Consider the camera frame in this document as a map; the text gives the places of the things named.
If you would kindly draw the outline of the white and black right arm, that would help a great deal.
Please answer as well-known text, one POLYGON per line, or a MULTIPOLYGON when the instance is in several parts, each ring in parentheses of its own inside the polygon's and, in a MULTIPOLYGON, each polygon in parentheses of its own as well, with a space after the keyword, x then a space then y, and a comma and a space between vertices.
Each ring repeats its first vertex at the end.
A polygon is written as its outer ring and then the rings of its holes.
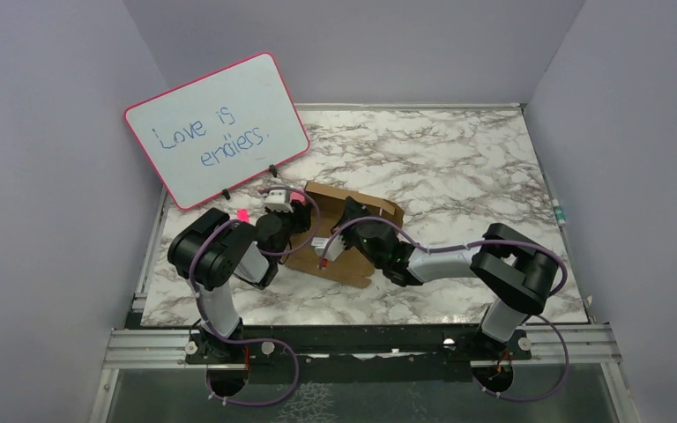
POLYGON ((478 241, 429 247, 351 197, 331 236, 314 246, 321 266, 349 249, 357 249, 397 286, 448 278, 482 281, 496 299, 471 345, 487 359, 508 348, 517 327, 541 314, 568 277, 566 264, 556 253, 502 223, 490 225, 478 241))

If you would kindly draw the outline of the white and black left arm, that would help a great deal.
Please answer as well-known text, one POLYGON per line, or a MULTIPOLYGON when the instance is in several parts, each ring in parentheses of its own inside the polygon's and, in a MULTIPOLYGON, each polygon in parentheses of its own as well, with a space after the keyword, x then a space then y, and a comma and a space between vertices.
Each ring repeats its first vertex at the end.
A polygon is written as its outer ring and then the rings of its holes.
POLYGON ((167 250, 167 261, 194 293, 201 338, 220 361, 237 358, 245 343, 230 278, 266 288, 281 258, 291 254, 292 236, 311 228, 312 207, 295 200, 289 205, 291 211, 267 209, 255 224, 212 208, 181 231, 167 250))

